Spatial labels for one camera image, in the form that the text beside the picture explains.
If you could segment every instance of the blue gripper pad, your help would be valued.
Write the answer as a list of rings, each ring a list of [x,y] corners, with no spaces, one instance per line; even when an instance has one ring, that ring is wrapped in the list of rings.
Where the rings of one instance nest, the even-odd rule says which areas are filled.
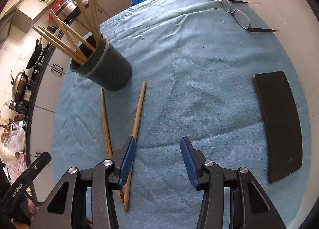
[[[120,169],[120,179],[118,182],[119,188],[122,189],[124,185],[126,184],[127,178],[130,173],[130,169],[134,160],[136,151],[136,141],[135,138],[132,136],[132,139],[130,141],[130,145],[126,151],[125,157],[122,162],[122,166]]]
[[[184,137],[181,139],[181,155],[184,160],[189,182],[197,190],[199,186],[199,182],[197,179],[197,169],[195,166],[195,162],[189,152],[189,149],[187,147]]]

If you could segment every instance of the eyeglasses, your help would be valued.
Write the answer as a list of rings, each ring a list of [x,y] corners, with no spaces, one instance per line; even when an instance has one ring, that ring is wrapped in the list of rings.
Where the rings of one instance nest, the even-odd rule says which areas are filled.
[[[232,3],[237,4],[249,4],[248,2],[240,0],[221,0],[221,5],[226,12],[230,13],[236,20],[236,22],[248,32],[277,32],[278,30],[267,28],[253,28],[250,26],[250,19],[239,9],[235,9],[232,12]]]

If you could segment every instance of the blue tablecloth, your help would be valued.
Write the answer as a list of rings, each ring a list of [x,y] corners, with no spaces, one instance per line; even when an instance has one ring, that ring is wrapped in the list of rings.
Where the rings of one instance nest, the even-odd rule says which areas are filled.
[[[253,27],[266,27],[247,5],[234,8],[244,11]],[[147,81],[128,213],[115,197],[120,228],[196,227],[203,192],[189,183],[182,136],[221,167],[248,167],[288,225],[307,184],[311,132],[298,76],[275,35],[247,32],[220,2],[208,0],[148,0],[107,20],[101,31],[133,68],[124,88],[105,92],[113,150],[132,133],[141,84]],[[264,125],[251,77],[277,70],[285,72],[297,104],[303,165],[270,184]],[[71,166],[91,168],[106,157],[100,87],[68,70],[55,112],[54,180]],[[226,190],[224,228],[228,223]]]

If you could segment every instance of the black phone case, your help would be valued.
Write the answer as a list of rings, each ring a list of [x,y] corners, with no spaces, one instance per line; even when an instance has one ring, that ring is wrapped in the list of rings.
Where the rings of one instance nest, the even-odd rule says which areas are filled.
[[[267,137],[268,179],[276,182],[302,165],[302,138],[298,111],[282,71],[252,77]]]

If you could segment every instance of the frying pan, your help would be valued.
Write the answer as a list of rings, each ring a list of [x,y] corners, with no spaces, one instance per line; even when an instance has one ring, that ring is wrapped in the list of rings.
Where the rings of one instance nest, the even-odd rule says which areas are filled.
[[[41,44],[41,40],[42,40],[42,36],[40,38],[40,41],[37,39],[36,42],[35,42],[35,50],[34,52],[32,53],[32,56],[27,64],[27,67],[26,69],[30,69],[32,67],[34,67],[37,59],[39,58],[41,52],[42,52],[42,44]]]

